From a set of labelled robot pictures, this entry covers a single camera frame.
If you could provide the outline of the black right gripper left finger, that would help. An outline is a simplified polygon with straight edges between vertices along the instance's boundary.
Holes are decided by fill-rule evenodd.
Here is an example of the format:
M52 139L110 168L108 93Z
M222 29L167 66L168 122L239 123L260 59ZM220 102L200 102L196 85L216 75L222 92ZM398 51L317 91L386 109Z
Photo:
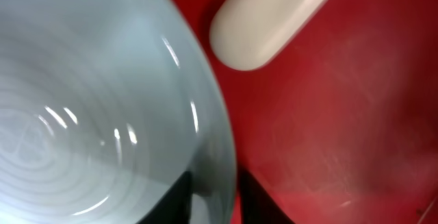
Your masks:
M192 174L184 172L138 224L189 224L192 212Z

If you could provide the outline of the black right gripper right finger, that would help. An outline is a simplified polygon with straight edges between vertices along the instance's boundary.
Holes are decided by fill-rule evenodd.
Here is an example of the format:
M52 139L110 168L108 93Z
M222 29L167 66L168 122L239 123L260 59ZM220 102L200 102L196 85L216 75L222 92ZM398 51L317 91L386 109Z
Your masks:
M246 169L240 169L238 186L242 224L295 224Z

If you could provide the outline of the light blue plate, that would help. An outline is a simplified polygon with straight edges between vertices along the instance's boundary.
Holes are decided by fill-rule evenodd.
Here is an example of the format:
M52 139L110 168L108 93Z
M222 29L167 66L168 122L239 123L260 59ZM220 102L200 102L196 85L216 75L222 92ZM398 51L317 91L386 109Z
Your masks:
M228 223L231 126L171 0L1 0L1 222L138 223L186 171Z

